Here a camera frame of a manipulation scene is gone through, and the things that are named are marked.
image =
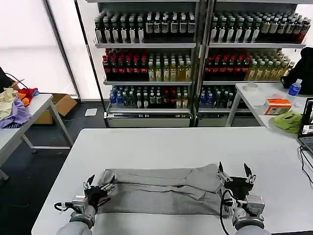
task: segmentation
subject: water bottle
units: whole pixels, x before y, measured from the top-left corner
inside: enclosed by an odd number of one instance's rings
[[[296,98],[301,89],[301,82],[302,79],[297,79],[297,81],[295,83],[292,83],[292,85],[289,88],[287,99],[290,101],[291,104],[293,104],[294,99]]]

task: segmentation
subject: cardboard box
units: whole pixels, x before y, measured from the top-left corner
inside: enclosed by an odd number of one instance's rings
[[[77,104],[68,94],[52,94],[52,102],[55,105],[59,115],[65,117],[69,111]],[[52,124],[53,118],[49,110],[45,110],[43,114],[34,122],[34,124]]]
[[[284,98],[266,99],[264,106],[265,114],[268,115],[280,115],[288,112],[291,108],[289,100]]]

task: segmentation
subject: green cloth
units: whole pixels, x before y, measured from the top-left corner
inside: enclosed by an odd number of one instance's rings
[[[276,117],[272,120],[276,126],[289,133],[298,133],[301,126],[302,114],[294,111],[288,111]]]

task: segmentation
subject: gray pants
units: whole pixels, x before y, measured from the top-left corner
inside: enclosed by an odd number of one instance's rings
[[[111,200],[98,213],[220,214],[217,166],[186,169],[106,169],[100,183],[115,176]]]

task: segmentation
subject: purple cloth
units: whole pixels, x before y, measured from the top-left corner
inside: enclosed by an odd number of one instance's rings
[[[23,102],[20,98],[16,97],[12,105],[11,114],[0,121],[0,128],[5,128],[13,123],[23,125],[30,118],[31,115],[25,109]]]

